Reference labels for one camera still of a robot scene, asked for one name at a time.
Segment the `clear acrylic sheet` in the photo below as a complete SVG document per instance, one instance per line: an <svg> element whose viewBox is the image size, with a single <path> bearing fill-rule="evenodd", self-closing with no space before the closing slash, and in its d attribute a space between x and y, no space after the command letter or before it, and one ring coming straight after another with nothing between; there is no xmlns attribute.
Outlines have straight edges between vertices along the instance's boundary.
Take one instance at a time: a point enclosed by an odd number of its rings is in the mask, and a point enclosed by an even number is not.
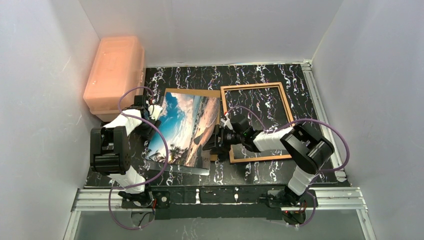
<svg viewBox="0 0 424 240"><path fill-rule="evenodd" d="M200 176L209 176L210 169L206 168L198 168L198 167L189 167L178 164L169 163L166 167L164 167L163 162L157 162L153 160L145 160L143 168L146 170L155 170L161 171L164 169L165 172L173 172L173 173L183 173L183 174L191 174L191 175L200 175Z"/></svg>

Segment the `wooden picture frame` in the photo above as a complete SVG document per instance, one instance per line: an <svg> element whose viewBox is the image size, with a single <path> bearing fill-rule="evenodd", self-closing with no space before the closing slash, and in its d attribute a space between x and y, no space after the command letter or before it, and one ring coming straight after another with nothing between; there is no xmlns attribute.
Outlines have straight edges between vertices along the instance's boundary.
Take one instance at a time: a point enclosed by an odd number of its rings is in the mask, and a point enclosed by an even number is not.
<svg viewBox="0 0 424 240"><path fill-rule="evenodd" d="M281 82L228 85L220 88L223 111L234 120L245 119L255 130L276 132L294 120L289 98ZM286 161L291 156L284 149L250 152L243 145L233 145L229 152L232 164L263 161Z"/></svg>

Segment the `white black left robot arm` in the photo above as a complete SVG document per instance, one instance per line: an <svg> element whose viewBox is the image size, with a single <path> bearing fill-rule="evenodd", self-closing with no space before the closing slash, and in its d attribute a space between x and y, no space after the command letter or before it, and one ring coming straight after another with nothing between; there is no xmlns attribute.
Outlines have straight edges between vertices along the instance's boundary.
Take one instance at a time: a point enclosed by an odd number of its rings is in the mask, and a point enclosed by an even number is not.
<svg viewBox="0 0 424 240"><path fill-rule="evenodd" d="M152 126L160 126L162 111L162 106L136 95L134 103L125 107L114 120L93 128L90 132L90 170L114 180L128 195L143 193L146 186L135 185L146 179L131 165L129 136L136 132L146 141L151 140L155 134Z"/></svg>

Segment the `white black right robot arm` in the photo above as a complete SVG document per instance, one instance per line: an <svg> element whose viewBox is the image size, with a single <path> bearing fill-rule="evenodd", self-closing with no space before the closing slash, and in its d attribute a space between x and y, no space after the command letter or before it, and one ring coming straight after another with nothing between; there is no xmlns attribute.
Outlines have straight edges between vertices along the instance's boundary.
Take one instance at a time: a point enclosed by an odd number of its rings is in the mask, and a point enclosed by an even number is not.
<svg viewBox="0 0 424 240"><path fill-rule="evenodd" d="M278 131L265 132L254 129L247 119L223 118L221 121L202 150L221 155L228 153L233 145L243 145L254 153L286 151L296 163L293 176L284 189L286 197L300 198L335 152L333 144L306 123L297 122Z"/></svg>

